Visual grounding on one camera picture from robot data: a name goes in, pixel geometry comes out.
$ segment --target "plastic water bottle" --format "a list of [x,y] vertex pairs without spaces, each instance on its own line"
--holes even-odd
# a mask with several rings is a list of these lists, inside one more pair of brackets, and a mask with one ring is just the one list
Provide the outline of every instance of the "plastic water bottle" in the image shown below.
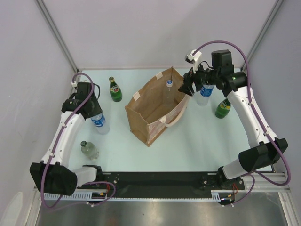
[[81,152],[88,157],[91,160],[95,160],[98,158],[99,156],[99,151],[97,150],[97,148],[95,147],[94,144],[92,144],[91,142],[87,142],[87,141],[82,141],[80,143],[81,146]]
[[209,97],[212,94],[213,87],[214,87],[213,85],[203,85],[197,98],[198,105],[205,106],[208,104]]
[[104,135],[110,131],[109,124],[106,122],[105,117],[102,113],[92,117],[91,120],[100,134]]
[[163,106],[170,111],[174,108],[174,93],[173,81],[168,80],[163,89]]

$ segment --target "white wall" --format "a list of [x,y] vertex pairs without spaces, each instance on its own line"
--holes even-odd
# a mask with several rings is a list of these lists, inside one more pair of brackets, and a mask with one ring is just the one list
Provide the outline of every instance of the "white wall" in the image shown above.
[[52,141],[73,72],[33,0],[2,1],[0,29],[1,219],[17,192],[28,201],[30,164]]
[[[252,87],[266,120],[285,137],[290,188],[301,207],[301,1],[283,3],[251,62]],[[283,164],[277,165],[283,171]]]
[[[189,49],[248,53],[276,0],[44,0],[78,68],[190,67]],[[229,48],[212,45],[211,52]],[[233,62],[243,63],[237,51]]]

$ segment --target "green glass bottle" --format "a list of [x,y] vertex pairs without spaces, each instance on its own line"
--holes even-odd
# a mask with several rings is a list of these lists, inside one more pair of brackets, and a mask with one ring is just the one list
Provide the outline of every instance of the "green glass bottle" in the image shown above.
[[110,94],[115,102],[119,102],[122,100],[122,93],[120,87],[116,84],[115,80],[113,77],[109,78],[110,80]]
[[226,98],[217,106],[215,111],[215,116],[218,117],[219,119],[223,119],[229,113],[230,108],[231,108],[231,103]]

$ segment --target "brown paper bag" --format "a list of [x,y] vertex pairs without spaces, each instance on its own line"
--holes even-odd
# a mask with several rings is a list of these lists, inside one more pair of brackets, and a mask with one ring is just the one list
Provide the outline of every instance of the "brown paper bag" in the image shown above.
[[[167,80],[172,80],[176,89],[174,108],[168,112],[162,105]],[[125,107],[131,132],[148,147],[163,133],[168,123],[175,118],[178,120],[185,111],[189,97],[178,91],[182,84],[183,77],[174,68],[169,68],[149,80]]]

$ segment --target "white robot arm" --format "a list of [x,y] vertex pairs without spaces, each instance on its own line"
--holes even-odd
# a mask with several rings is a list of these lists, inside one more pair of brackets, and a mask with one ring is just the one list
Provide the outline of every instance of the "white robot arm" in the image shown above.
[[[196,86],[196,91],[200,91],[204,84],[216,85],[238,113],[250,145],[250,149],[241,152],[235,161],[218,169],[220,180],[222,180],[220,184],[223,181],[232,180],[256,169],[276,163],[280,155],[267,135],[272,138],[282,153],[287,148],[287,142],[284,138],[278,139],[267,124],[254,99],[252,88],[250,88],[252,101],[249,101],[248,78],[244,72],[234,72],[231,52],[229,50],[212,52],[212,68],[206,70],[201,64],[201,55],[199,51],[193,50],[186,56],[186,61],[194,65],[184,75],[184,83],[179,88],[179,91],[192,96],[194,94],[193,83]],[[263,131],[252,107],[256,110],[267,131]]]
[[30,173],[40,192],[72,195],[78,186],[95,181],[101,174],[99,166],[68,169],[72,145],[81,126],[86,119],[102,113],[91,83],[79,82],[77,92],[63,103],[62,112],[48,151],[40,163],[32,163]]

